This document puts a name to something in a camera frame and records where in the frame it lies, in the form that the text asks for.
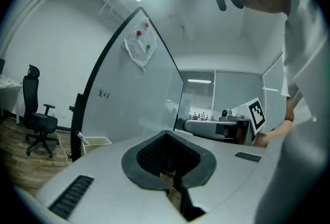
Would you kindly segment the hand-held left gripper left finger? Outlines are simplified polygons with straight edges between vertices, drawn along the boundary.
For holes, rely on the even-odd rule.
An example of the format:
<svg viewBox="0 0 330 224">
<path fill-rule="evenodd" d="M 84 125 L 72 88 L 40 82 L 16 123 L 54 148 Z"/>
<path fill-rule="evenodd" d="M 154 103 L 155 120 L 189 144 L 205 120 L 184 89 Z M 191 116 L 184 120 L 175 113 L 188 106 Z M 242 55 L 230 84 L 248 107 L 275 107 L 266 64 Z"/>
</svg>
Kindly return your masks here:
<svg viewBox="0 0 330 224">
<path fill-rule="evenodd" d="M 160 175 L 166 163 L 167 136 L 161 136 L 142 148 L 137 154 L 139 166 L 152 175 Z"/>
</svg>

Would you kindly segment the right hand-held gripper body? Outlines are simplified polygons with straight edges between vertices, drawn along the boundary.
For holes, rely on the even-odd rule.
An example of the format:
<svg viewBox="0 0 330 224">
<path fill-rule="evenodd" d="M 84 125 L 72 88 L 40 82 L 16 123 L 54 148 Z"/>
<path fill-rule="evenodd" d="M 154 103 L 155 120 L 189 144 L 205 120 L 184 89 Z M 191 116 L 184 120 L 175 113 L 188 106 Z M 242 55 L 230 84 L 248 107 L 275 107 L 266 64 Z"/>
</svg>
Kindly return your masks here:
<svg viewBox="0 0 330 224">
<path fill-rule="evenodd" d="M 266 118 L 259 98 L 225 109 L 218 121 L 185 120 L 183 130 L 215 141 L 251 146 Z"/>
</svg>

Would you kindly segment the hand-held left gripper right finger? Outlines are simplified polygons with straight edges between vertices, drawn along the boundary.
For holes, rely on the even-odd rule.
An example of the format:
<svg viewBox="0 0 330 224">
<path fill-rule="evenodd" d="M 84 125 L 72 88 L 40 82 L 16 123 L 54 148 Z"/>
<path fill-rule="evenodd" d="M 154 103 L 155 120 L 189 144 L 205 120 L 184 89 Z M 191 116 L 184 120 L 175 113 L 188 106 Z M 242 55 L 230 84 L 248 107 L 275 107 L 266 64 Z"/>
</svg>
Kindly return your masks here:
<svg viewBox="0 0 330 224">
<path fill-rule="evenodd" d="M 189 141 L 167 133 L 167 172 L 185 175 L 200 163 L 200 155 Z"/>
</svg>

